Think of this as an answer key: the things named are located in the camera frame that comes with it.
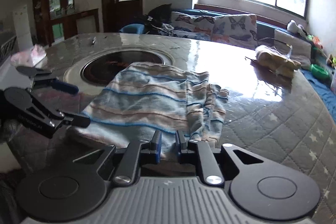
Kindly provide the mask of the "blue sofa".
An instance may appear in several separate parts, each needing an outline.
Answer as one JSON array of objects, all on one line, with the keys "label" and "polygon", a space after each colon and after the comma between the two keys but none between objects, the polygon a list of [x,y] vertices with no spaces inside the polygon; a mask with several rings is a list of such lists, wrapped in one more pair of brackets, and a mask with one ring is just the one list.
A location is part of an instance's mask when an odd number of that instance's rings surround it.
[{"label": "blue sofa", "polygon": [[332,116],[335,116],[335,94],[330,90],[327,75],[318,79],[311,65],[313,44],[303,38],[270,24],[257,21],[255,14],[216,14],[202,10],[164,11],[157,7],[147,15],[136,18],[121,30],[127,34],[170,35],[180,38],[230,44],[254,50],[260,45],[275,47],[282,54],[301,63],[302,73],[321,97]]}]

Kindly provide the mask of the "long butterfly cushion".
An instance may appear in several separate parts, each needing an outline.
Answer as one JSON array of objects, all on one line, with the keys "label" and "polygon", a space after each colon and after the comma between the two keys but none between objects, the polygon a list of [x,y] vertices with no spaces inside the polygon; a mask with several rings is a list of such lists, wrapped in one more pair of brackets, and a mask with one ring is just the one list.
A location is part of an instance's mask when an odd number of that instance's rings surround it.
[{"label": "long butterfly cushion", "polygon": [[194,16],[173,11],[170,25],[174,28],[174,37],[210,41],[215,19],[213,16]]}]

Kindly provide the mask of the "white refrigerator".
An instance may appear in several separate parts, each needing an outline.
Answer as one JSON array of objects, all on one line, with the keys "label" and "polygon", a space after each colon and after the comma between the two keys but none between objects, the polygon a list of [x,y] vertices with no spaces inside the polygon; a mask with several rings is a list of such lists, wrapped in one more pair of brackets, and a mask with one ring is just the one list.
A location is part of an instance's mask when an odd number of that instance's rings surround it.
[{"label": "white refrigerator", "polygon": [[26,5],[22,5],[13,11],[13,21],[19,50],[25,51],[32,48],[33,41]]}]

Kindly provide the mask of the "rolled floral cloth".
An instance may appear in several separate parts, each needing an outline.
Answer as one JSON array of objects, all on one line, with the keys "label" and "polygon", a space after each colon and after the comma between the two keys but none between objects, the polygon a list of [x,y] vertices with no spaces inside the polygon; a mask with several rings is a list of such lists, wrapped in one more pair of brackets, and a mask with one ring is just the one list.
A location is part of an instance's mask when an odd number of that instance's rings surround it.
[{"label": "rolled floral cloth", "polygon": [[294,71],[300,69],[301,63],[280,53],[274,47],[265,45],[258,46],[255,49],[256,61],[262,67],[272,71],[276,75],[281,75],[292,79]]}]

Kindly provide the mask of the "black bag on sofa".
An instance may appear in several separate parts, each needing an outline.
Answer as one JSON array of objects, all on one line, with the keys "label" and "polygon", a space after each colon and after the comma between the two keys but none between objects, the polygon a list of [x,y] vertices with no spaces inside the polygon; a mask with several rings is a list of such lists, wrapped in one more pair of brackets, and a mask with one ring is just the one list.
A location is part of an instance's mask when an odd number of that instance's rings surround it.
[{"label": "black bag on sofa", "polygon": [[136,17],[137,23],[144,25],[144,34],[171,36],[174,27],[171,25],[171,3],[160,5]]}]

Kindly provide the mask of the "green bowl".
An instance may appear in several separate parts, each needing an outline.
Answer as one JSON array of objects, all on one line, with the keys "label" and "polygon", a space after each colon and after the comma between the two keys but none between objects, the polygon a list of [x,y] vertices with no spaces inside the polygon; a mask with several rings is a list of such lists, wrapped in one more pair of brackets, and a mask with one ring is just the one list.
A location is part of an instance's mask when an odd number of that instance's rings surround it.
[{"label": "green bowl", "polygon": [[325,81],[329,79],[330,77],[329,72],[317,64],[312,64],[310,66],[310,71],[314,78],[321,80],[321,81]]}]

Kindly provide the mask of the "white plush toy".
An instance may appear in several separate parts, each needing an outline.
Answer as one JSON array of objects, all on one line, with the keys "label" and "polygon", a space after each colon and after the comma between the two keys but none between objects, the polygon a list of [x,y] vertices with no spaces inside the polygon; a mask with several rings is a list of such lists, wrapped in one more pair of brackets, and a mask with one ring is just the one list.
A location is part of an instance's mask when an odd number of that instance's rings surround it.
[{"label": "white plush toy", "polygon": [[305,31],[303,25],[297,24],[294,20],[291,20],[286,27],[287,31],[299,35],[303,38],[307,36],[307,32]]}]

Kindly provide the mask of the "dark wooden cabinet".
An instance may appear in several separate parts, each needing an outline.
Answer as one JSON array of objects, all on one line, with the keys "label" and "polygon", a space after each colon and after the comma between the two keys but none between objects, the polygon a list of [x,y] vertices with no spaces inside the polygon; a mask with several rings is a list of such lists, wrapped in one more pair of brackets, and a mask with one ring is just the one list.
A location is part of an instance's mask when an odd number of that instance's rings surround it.
[{"label": "dark wooden cabinet", "polygon": [[42,46],[86,32],[99,32],[98,9],[78,9],[75,0],[32,0],[36,35]]}]

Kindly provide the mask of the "blue striped knit garment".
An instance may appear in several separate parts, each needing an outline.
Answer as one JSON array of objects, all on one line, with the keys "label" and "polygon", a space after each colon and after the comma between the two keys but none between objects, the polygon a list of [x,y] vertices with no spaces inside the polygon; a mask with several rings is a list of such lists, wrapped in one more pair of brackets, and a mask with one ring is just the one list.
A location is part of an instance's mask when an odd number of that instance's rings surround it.
[{"label": "blue striped knit garment", "polygon": [[91,123],[71,127],[74,137],[92,146],[125,148],[162,132],[161,158],[173,160],[175,133],[215,147],[221,137],[229,92],[209,83],[209,73],[132,63],[83,110]]}]

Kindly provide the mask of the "round induction cooktop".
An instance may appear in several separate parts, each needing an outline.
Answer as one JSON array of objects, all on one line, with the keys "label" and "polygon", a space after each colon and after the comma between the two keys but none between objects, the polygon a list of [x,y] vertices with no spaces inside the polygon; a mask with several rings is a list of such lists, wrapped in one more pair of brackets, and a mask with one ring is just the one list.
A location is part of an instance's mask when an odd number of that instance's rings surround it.
[{"label": "round induction cooktop", "polygon": [[85,88],[103,88],[120,72],[134,62],[172,65],[174,58],[159,50],[137,47],[112,48],[89,55],[66,70],[63,80]]}]

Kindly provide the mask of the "grey star quilted table cover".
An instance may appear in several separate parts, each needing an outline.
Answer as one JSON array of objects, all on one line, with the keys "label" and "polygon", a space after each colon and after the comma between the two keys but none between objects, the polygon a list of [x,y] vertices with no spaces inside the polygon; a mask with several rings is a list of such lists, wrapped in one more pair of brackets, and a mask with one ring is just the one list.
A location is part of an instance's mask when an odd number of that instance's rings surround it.
[{"label": "grey star quilted table cover", "polygon": [[[154,35],[84,34],[47,50],[47,67],[66,72],[81,59],[112,48],[159,50],[176,67],[207,71],[230,92],[221,140],[239,144],[315,179],[321,199],[305,223],[335,223],[335,122],[322,99],[297,71],[290,81],[252,64],[254,52],[227,44]],[[227,195],[179,178],[144,178],[120,189],[89,223],[256,223]]]}]

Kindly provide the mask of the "large butterfly pillow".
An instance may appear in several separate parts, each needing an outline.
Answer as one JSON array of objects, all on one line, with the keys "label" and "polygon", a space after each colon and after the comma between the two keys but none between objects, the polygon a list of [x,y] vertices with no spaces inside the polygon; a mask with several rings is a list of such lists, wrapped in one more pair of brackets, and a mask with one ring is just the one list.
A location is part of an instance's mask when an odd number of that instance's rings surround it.
[{"label": "large butterfly pillow", "polygon": [[216,16],[211,41],[254,50],[257,47],[255,14]]}]

